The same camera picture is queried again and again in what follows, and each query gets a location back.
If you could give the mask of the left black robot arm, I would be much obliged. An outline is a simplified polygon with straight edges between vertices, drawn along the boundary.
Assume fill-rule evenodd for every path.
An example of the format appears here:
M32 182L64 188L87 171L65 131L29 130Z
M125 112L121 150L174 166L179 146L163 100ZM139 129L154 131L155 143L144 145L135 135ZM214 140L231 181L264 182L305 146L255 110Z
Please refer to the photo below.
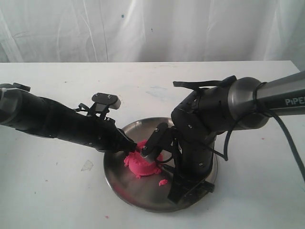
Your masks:
M121 105L118 96L96 93L93 105L71 109L49 98L30 93L30 87L13 83L0 86L0 124L43 138L56 138L88 146L99 152L134 152L138 146L115 120L110 109Z

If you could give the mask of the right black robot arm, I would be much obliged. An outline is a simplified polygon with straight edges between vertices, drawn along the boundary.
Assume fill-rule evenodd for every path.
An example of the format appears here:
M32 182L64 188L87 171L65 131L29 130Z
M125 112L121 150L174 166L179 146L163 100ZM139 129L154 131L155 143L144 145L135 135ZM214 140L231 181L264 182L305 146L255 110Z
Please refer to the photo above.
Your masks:
M271 82L252 77L227 77L221 81L173 82L175 87L191 90L171 114L174 124L173 183L168 195L178 203L189 193L214 186L206 182L214 162L216 136L226 134L224 149L219 154L228 160L228 145L235 130L263 127L270 118L280 125L297 166L304 173L305 166L287 127L285 115L305 112L305 74L299 72Z

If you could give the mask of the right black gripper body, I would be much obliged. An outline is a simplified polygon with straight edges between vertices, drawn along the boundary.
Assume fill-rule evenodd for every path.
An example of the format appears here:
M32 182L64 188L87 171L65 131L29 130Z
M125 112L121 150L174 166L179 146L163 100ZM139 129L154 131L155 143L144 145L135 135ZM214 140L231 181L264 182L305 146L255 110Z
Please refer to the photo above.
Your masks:
M199 136L194 133L182 134L173 131L173 159L176 168L203 175L214 159L216 134Z

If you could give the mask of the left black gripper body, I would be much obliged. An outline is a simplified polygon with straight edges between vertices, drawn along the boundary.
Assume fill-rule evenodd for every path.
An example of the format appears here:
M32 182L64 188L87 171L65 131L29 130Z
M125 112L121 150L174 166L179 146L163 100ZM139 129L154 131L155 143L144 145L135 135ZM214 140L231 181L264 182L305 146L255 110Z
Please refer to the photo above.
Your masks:
M122 131L112 118L86 116L87 139L85 145L100 152L117 153L126 150Z

